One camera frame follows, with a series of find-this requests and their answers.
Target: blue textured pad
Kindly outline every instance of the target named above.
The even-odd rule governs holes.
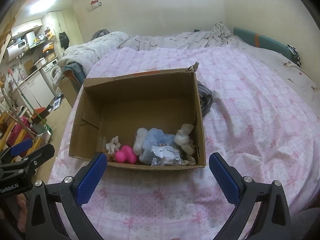
[[[237,206],[240,203],[239,187],[214,154],[209,157],[209,168],[228,202]]]
[[[32,140],[30,138],[22,141],[21,143],[18,143],[15,146],[11,147],[10,154],[11,156],[17,157],[21,153],[25,152],[26,150],[30,149],[32,147]]]
[[[106,168],[107,156],[102,153],[77,188],[76,202],[79,206],[89,202]]]

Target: washing machine door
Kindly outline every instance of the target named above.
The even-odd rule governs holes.
[[[53,81],[55,75],[57,74],[58,70],[60,69],[59,66],[54,66],[51,71],[50,71],[50,78],[51,78],[51,81]]]

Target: open cardboard box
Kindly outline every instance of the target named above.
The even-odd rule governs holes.
[[[196,73],[193,67],[136,73],[111,78],[87,78],[72,128],[69,156],[89,161],[116,135],[133,147],[137,129],[156,127],[176,134],[184,123],[196,145],[196,165],[149,166],[108,162],[109,166],[139,170],[181,170],[205,167],[204,131]]]

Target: blue fluffy object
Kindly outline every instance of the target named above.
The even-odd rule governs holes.
[[[165,134],[162,130],[152,128],[148,131],[146,137],[143,140],[142,148],[143,153],[139,156],[139,160],[144,164],[151,165],[152,159],[155,154],[152,151],[152,146],[159,146],[160,144],[169,145],[174,147],[174,134]]]

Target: ceiling light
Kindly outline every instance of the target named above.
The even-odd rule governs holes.
[[[56,0],[40,0],[30,7],[30,13],[35,14],[49,9]]]

